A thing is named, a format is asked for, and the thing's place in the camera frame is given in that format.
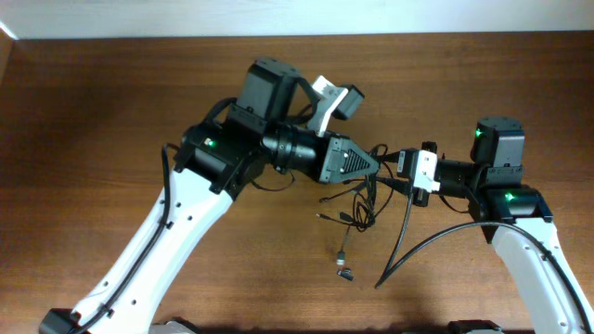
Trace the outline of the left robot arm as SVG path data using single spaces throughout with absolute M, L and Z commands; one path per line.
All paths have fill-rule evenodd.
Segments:
M 292 65 L 260 58 L 238 96 L 217 102 L 163 157 L 163 188 L 103 279 L 73 308 L 50 310 L 43 333 L 146 333 L 201 238 L 266 165 L 339 184 L 379 170 L 352 139 L 331 132 L 364 100 L 352 84 L 308 82 Z

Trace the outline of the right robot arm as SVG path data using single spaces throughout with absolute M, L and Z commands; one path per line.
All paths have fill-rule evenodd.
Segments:
M 471 225 L 510 272 L 537 333 L 590 333 L 593 309 L 567 263 L 544 196 L 523 184 L 522 124 L 487 116 L 475 127 L 468 162 L 438 158 L 434 142 L 396 153 L 410 195 L 466 199 Z

